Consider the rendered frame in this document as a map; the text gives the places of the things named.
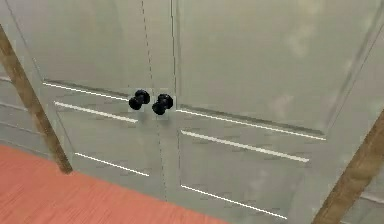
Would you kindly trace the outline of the black round door knob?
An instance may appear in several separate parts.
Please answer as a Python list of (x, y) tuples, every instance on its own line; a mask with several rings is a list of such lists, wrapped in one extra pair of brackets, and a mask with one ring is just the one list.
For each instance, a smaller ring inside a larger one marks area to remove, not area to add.
[(135, 95), (129, 99), (129, 106), (133, 110), (139, 110), (143, 104), (150, 102), (150, 95), (145, 90), (137, 90)]
[(173, 98), (168, 94), (160, 94), (157, 101), (152, 105), (152, 110), (157, 115), (163, 115), (173, 107)]

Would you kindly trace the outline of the pale grey panelled door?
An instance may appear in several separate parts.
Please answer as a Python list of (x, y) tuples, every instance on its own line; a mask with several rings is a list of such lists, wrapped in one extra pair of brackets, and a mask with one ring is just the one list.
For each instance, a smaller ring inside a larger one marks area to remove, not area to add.
[(384, 0), (171, 0), (169, 201), (312, 224), (384, 110)]
[(142, 0), (0, 0), (0, 24), (72, 167), (165, 199)]

